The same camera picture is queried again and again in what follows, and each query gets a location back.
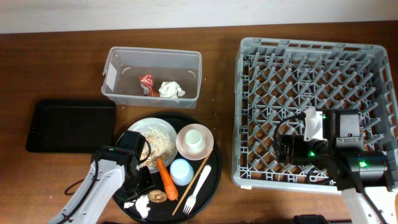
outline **white label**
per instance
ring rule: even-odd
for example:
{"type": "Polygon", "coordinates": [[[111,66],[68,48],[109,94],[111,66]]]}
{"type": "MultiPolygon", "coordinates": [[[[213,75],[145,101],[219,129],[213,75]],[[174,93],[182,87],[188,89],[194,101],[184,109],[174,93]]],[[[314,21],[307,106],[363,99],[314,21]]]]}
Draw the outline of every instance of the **white label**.
{"type": "Polygon", "coordinates": [[[251,186],[248,185],[242,185],[241,188],[246,190],[251,190],[251,186]]]}
{"type": "Polygon", "coordinates": [[[111,63],[109,63],[109,68],[108,68],[108,73],[106,74],[106,85],[110,87],[110,89],[113,91],[114,88],[114,82],[116,80],[116,74],[118,74],[118,71],[113,67],[111,63]]]}

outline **round black tray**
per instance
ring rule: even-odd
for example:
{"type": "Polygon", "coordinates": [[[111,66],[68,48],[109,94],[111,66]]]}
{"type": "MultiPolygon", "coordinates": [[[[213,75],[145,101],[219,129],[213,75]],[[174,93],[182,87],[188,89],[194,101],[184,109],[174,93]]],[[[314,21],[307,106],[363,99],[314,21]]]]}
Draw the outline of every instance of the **round black tray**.
{"type": "MultiPolygon", "coordinates": [[[[160,118],[168,123],[170,123],[175,131],[178,133],[183,127],[185,127],[188,124],[200,124],[197,120],[180,114],[180,113],[158,113],[158,114],[153,114],[150,115],[146,118],[160,118]]],[[[175,157],[176,159],[183,158],[180,153],[177,153],[177,156],[175,157]]],[[[193,167],[194,173],[198,170],[200,167],[201,163],[203,162],[203,159],[199,161],[188,161],[191,166],[193,167]]],[[[195,189],[195,186],[198,182],[198,178],[196,179],[195,183],[192,185],[191,189],[189,190],[187,196],[181,203],[180,207],[178,208],[177,212],[173,216],[172,213],[175,209],[175,207],[178,204],[178,200],[175,201],[170,201],[166,200],[165,202],[162,203],[154,203],[154,202],[149,202],[148,207],[150,207],[150,211],[148,214],[148,217],[145,219],[142,219],[138,211],[136,210],[135,206],[132,206],[130,208],[123,208],[124,202],[120,200],[117,197],[113,197],[114,201],[118,205],[118,207],[129,217],[131,217],[133,220],[139,222],[139,223],[183,223],[187,222],[191,218],[195,217],[198,215],[205,207],[210,203],[212,200],[214,194],[217,191],[218,184],[220,183],[221,179],[221,153],[220,149],[218,148],[218,145],[216,143],[216,140],[214,140],[214,150],[211,153],[209,159],[207,160],[206,164],[209,164],[211,166],[211,172],[209,176],[207,177],[205,183],[203,184],[202,188],[200,189],[198,195],[197,195],[197,202],[195,206],[192,208],[192,211],[190,212],[189,215],[186,215],[183,213],[183,208],[185,206],[185,202],[189,196],[193,193],[193,190],[195,189]]],[[[159,172],[153,173],[152,174],[152,179],[154,180],[155,183],[155,189],[159,189],[164,192],[164,186],[162,182],[162,178],[160,177],[159,172]]],[[[176,188],[178,190],[178,199],[180,199],[185,191],[185,189],[188,186],[177,186],[176,188]]]]}

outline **dish rack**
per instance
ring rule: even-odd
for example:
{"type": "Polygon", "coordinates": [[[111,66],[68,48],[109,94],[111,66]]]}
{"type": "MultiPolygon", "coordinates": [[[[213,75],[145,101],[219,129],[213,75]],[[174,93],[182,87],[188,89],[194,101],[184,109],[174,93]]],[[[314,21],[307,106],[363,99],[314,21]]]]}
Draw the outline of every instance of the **dish rack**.
{"type": "MultiPolygon", "coordinates": [[[[236,56],[232,180],[241,186],[339,194],[335,182],[306,184],[312,166],[276,161],[272,135],[309,106],[359,111],[365,150],[387,155],[398,183],[397,102],[387,52],[379,45],[245,38],[236,56]]],[[[303,121],[279,133],[304,134],[303,121]]],[[[327,178],[315,171],[310,181],[327,178]]]]}

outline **light blue cup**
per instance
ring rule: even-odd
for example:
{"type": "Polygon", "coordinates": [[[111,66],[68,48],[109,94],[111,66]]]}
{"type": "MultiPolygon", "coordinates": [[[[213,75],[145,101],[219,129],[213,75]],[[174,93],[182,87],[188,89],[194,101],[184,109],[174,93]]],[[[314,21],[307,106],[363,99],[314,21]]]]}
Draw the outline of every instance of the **light blue cup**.
{"type": "Polygon", "coordinates": [[[176,159],[170,166],[170,176],[175,184],[185,186],[193,178],[193,168],[185,159],[176,159]]]}

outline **green light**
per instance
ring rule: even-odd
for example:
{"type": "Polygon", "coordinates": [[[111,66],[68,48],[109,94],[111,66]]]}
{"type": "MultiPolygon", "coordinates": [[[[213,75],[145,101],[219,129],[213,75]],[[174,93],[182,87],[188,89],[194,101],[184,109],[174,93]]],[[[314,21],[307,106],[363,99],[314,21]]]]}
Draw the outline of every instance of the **green light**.
{"type": "Polygon", "coordinates": [[[368,165],[364,161],[361,161],[361,162],[359,162],[359,166],[360,167],[367,167],[368,165]]]}

